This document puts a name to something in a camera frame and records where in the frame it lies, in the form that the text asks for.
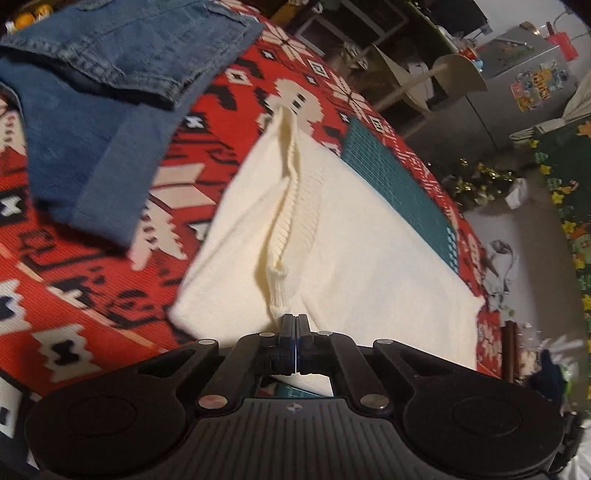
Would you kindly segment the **grey refrigerator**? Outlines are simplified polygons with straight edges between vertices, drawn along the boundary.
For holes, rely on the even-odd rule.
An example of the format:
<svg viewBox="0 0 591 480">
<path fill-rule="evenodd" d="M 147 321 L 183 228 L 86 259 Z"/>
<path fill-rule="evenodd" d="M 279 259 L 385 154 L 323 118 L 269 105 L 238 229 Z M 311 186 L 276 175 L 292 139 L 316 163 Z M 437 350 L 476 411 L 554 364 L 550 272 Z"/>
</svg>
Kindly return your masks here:
<svg viewBox="0 0 591 480">
<path fill-rule="evenodd" d="M 423 160 L 475 163 L 506 150 L 512 134 L 560 117 L 578 87 L 560 48 L 521 26 L 484 45 L 478 55 L 488 89 L 437 111 L 406 137 Z"/>
</svg>

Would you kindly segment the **white knit v-neck sweater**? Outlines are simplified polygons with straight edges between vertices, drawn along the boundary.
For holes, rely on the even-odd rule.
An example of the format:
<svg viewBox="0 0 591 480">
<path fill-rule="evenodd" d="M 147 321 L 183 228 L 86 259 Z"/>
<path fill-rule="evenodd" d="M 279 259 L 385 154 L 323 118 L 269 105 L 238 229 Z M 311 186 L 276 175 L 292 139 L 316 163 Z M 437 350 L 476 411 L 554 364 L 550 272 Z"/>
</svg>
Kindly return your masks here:
<svg viewBox="0 0 591 480">
<path fill-rule="evenodd" d="M 222 346 L 308 317 L 475 368 L 484 304 L 362 177 L 277 108 L 226 188 L 168 316 Z"/>
</svg>

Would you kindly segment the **dark wooden side table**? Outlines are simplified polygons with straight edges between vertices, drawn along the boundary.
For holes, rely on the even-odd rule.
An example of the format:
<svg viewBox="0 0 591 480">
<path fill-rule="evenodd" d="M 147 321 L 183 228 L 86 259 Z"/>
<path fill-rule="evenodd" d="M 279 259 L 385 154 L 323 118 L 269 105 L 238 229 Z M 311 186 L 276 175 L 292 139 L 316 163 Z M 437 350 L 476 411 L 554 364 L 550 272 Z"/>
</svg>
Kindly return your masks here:
<svg viewBox="0 0 591 480">
<path fill-rule="evenodd" d="M 502 334 L 502 379 L 514 384 L 519 374 L 519 335 L 518 326 L 506 321 Z"/>
</svg>

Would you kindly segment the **green cutting mat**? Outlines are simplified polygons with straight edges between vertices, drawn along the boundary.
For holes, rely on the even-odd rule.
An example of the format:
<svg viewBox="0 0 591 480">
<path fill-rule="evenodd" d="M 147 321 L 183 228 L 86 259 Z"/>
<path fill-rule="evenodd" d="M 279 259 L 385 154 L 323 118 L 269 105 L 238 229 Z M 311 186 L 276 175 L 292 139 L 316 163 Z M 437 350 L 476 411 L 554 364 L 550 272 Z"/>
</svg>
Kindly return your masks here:
<svg viewBox="0 0 591 480">
<path fill-rule="evenodd" d="M 359 122 L 341 154 L 287 111 L 280 199 L 266 243 L 266 313 L 304 314 L 362 345 L 390 338 L 472 365 L 479 301 L 457 273 L 456 233 L 438 206 Z"/>
</svg>

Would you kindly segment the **red patterned christmas blanket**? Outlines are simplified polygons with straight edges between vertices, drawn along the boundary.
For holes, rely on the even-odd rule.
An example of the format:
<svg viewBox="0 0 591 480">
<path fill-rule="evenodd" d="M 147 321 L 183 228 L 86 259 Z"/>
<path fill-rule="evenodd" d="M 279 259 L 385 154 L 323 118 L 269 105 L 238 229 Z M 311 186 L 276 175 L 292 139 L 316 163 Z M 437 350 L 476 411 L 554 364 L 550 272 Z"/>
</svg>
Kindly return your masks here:
<svg viewBox="0 0 591 480">
<path fill-rule="evenodd" d="M 152 184 L 130 249 L 54 222 L 29 196 L 17 109 L 1 104 L 1 463 L 35 471 L 23 426 L 60 386 L 187 342 L 167 312 L 218 202 L 277 104 L 339 151 L 349 122 L 372 131 L 445 212 L 459 275 L 476 294 L 483 247 L 431 169 L 353 83 L 271 22 L 220 73 L 180 123 Z"/>
</svg>

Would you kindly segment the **red paper cup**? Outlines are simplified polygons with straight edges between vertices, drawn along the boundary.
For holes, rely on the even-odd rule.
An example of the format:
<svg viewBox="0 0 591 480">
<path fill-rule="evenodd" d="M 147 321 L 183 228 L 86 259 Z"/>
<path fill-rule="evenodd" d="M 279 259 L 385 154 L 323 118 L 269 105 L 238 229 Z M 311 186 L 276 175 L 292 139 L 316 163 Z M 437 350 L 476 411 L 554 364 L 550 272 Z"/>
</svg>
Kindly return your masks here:
<svg viewBox="0 0 591 480">
<path fill-rule="evenodd" d="M 461 49 L 460 54 L 471 61 L 476 61 L 478 59 L 477 53 L 471 47 L 465 47 Z"/>
</svg>

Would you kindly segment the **small decorated christmas tree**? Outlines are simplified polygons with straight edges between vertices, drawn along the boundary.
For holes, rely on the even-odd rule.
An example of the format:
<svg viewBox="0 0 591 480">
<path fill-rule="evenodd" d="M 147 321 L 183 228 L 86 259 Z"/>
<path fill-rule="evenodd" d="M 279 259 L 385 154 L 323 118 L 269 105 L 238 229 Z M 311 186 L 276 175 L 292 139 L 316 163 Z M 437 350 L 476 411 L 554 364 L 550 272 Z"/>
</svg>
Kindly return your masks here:
<svg viewBox="0 0 591 480">
<path fill-rule="evenodd" d="M 506 196 L 519 176 L 511 170 L 496 169 L 482 162 L 461 158 L 442 185 L 462 212 L 483 207 Z"/>
</svg>

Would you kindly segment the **grey crumpled garment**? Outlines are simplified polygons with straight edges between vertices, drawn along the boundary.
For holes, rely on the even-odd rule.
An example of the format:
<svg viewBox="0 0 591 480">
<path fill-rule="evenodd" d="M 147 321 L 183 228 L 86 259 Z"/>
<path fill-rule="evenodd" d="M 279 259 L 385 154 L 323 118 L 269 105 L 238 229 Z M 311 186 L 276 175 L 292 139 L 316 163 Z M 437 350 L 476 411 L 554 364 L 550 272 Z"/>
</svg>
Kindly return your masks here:
<svg viewBox="0 0 591 480">
<path fill-rule="evenodd" d="M 491 311 L 506 309 L 511 283 L 517 275 L 517 265 L 518 256 L 509 243 L 501 239 L 489 242 L 483 260 L 483 286 Z"/>
</svg>

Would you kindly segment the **green christmas wall banner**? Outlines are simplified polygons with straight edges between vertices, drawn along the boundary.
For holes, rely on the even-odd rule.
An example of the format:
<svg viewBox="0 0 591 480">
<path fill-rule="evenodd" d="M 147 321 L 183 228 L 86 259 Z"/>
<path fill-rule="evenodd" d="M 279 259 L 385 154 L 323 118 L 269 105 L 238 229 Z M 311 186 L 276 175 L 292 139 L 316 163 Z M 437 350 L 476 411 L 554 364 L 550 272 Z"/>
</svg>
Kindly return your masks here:
<svg viewBox="0 0 591 480">
<path fill-rule="evenodd" d="M 568 247 L 580 290 L 584 322 L 590 324 L 590 117 L 530 141 Z"/>
</svg>

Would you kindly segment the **folded blue jeans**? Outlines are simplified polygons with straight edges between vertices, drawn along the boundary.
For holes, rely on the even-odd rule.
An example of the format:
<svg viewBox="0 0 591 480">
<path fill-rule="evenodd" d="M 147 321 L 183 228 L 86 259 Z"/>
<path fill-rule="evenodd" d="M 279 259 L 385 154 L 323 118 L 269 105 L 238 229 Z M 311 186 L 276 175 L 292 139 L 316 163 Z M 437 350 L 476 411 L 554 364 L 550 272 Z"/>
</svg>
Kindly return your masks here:
<svg viewBox="0 0 591 480">
<path fill-rule="evenodd" d="M 262 29 L 214 1 L 80 1 L 5 36 L 35 206 L 129 246 L 175 129 Z"/>
</svg>

